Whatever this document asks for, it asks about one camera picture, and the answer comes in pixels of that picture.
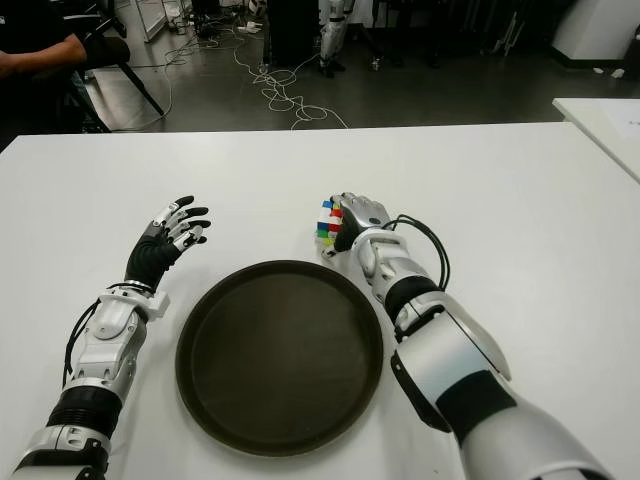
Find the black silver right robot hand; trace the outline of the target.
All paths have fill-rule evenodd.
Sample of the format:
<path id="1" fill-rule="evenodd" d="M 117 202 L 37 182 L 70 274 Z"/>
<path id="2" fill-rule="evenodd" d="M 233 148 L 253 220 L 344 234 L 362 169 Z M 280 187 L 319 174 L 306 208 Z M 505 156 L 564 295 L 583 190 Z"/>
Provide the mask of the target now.
<path id="1" fill-rule="evenodd" d="M 341 224 L 333 242 L 322 250 L 322 256 L 326 259 L 350 250 L 356 238 L 365 230 L 382 228 L 391 220 L 381 203 L 366 196 L 343 192 L 332 195 L 330 200 L 341 212 Z"/>

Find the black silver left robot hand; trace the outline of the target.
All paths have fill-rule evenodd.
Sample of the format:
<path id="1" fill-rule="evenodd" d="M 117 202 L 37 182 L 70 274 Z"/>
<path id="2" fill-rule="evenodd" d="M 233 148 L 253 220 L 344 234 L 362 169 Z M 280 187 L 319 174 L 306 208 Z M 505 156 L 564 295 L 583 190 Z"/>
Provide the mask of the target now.
<path id="1" fill-rule="evenodd" d="M 155 292 L 164 274 L 191 247 L 207 241 L 211 226 L 207 207 L 193 206 L 194 197 L 170 202 L 155 215 L 136 242 L 126 265 L 124 281 Z"/>

